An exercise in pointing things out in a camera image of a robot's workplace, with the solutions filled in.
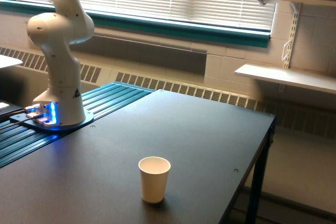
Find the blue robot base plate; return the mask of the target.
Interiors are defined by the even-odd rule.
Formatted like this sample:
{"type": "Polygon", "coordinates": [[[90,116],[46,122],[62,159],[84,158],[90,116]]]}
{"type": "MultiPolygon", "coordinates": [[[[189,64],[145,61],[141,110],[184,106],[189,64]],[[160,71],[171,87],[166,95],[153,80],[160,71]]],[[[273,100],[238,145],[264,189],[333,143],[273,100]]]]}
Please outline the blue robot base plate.
{"type": "Polygon", "coordinates": [[[39,131],[46,131],[46,132],[71,132],[77,129],[80,129],[93,121],[93,113],[85,110],[86,119],[81,123],[74,124],[74,125],[61,125],[61,126],[45,126],[42,125],[34,120],[28,120],[23,122],[22,125],[28,127],[30,129],[39,130],[39,131]]]}

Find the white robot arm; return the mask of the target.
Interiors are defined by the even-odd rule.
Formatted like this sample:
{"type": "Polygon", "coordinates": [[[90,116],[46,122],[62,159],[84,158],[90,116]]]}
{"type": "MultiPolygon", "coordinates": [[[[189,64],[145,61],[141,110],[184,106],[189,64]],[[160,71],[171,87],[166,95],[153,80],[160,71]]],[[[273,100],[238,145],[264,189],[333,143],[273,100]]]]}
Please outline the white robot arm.
{"type": "Polygon", "coordinates": [[[34,98],[39,109],[31,116],[48,128],[76,125],[86,119],[80,62],[70,46],[89,40],[95,30],[80,0],[50,1],[55,11],[35,15],[27,24],[28,37],[43,52],[48,67],[48,87],[34,98]]]}

